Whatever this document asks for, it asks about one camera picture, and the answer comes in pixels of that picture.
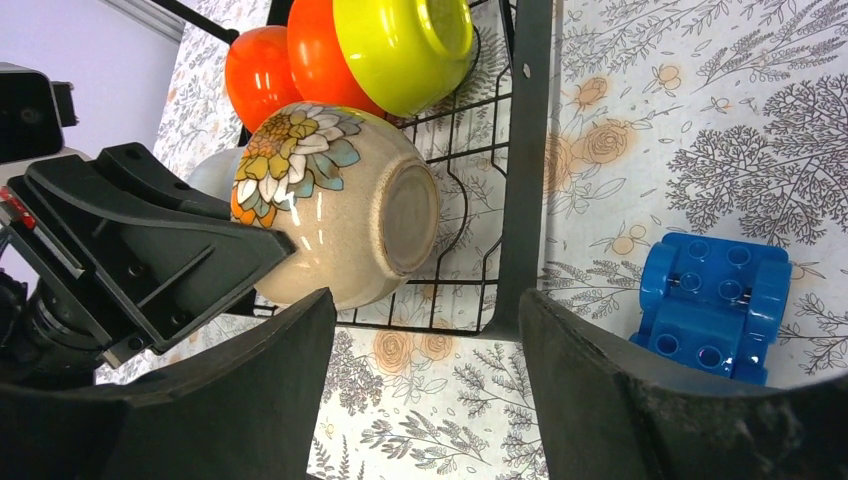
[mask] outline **camera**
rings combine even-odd
[[[54,84],[41,72],[0,62],[0,180],[20,175],[24,160],[59,153],[62,119]]]

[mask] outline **hole in blue object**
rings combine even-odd
[[[732,247],[727,251],[727,261],[741,267],[751,260],[751,252],[745,247]]]
[[[698,363],[704,368],[715,368],[721,363],[721,352],[715,347],[701,347],[698,351]]]
[[[701,288],[701,277],[697,273],[687,272],[680,277],[680,288],[687,292],[694,292]]]
[[[689,256],[692,258],[697,258],[698,260],[706,257],[710,254],[710,246],[707,245],[707,242],[703,242],[701,240],[695,240],[694,242],[689,244]]]
[[[657,337],[657,351],[663,355],[672,355],[677,352],[677,339],[674,336],[664,333]]]
[[[742,296],[742,285],[736,280],[725,280],[718,286],[718,294],[725,300],[736,300]]]

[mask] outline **yellow-green bowl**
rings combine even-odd
[[[434,105],[468,72],[466,0],[333,0],[333,18],[354,78],[392,115]]]

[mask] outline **tablecloth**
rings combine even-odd
[[[498,84],[509,89],[508,75],[497,80],[507,62],[496,3],[474,9],[481,55],[460,103],[491,97]],[[263,24],[268,6],[201,0],[198,9],[244,29]],[[539,288],[626,337],[640,320],[642,265],[664,234],[776,245],[789,252],[793,272],[769,385],[845,373],[846,14],[848,0],[556,0]],[[237,142],[225,54],[217,40],[186,30],[154,150],[183,178]],[[416,145],[428,158],[444,155],[451,128],[460,149],[505,141],[508,111],[506,100],[497,112],[431,123]],[[482,259],[500,232],[506,154],[453,163],[451,173],[469,186],[470,216],[443,275],[497,270],[498,255]],[[457,238],[462,217],[460,189],[444,168],[436,167],[444,200],[437,253]],[[491,315],[494,294],[409,286],[393,315],[423,324],[436,296],[438,322],[467,328],[481,297]],[[383,302],[358,319],[381,323],[387,314]],[[127,382],[259,322],[222,315],[168,354],[142,355],[100,379]],[[339,328],[309,471],[328,479],[547,478],[521,346]]]

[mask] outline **black metal frame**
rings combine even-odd
[[[154,0],[161,7],[179,15],[186,22],[194,24],[207,33],[227,43],[235,38],[232,30],[225,30],[197,12],[180,4],[176,0]],[[452,162],[460,157],[473,154],[489,154],[490,162],[505,178],[505,200],[503,210],[502,236],[483,257],[483,269],[480,278],[444,279],[440,277],[442,259],[454,248],[463,230],[467,218],[456,233],[454,241],[442,252],[436,262],[433,278],[414,279],[411,285],[432,285],[434,291],[439,288],[456,285],[479,285],[481,294],[477,311],[477,324],[473,330],[454,330],[434,328],[434,309],[429,315],[426,327],[397,325],[393,322],[395,296],[392,296],[387,325],[362,323],[357,321],[357,313],[352,321],[339,319],[339,324],[377,329],[407,330],[427,333],[439,333],[452,336],[477,337],[517,341],[518,302],[521,294],[536,286],[537,264],[539,259],[539,234],[542,217],[542,181],[544,175],[545,131],[548,110],[548,80],[550,78],[550,31],[552,2],[549,0],[521,0],[517,6],[508,0],[476,0],[469,4],[473,9],[490,1],[497,1],[501,9],[505,44],[507,46],[508,65],[496,78],[495,95],[491,98],[469,105],[457,105],[457,96],[453,95],[450,108],[439,113],[419,116],[402,124],[402,130],[411,131],[413,143],[418,135],[419,126],[426,122],[450,119],[453,127],[457,114],[473,108],[493,106],[494,125],[492,140],[488,146],[463,152],[454,152],[454,128],[451,128],[446,155],[427,159],[428,164],[446,163],[448,175],[460,185],[465,196],[465,216],[468,216],[468,190],[452,169]],[[292,0],[275,0],[268,15],[269,25],[285,25]],[[516,10],[513,27],[513,10]],[[504,75],[512,72],[511,93],[501,93],[500,81]],[[507,142],[496,142],[498,104],[511,99],[510,132]],[[242,132],[243,145],[249,139],[249,133]],[[494,163],[495,151],[509,148],[507,166],[509,175]],[[487,260],[500,247],[501,261],[496,278],[487,271]],[[483,324],[483,300],[487,287],[497,285],[497,299],[491,320]],[[433,295],[435,307],[437,295]],[[250,305],[249,301],[231,308],[228,313],[237,315],[255,315],[256,311],[271,315],[273,308]]]

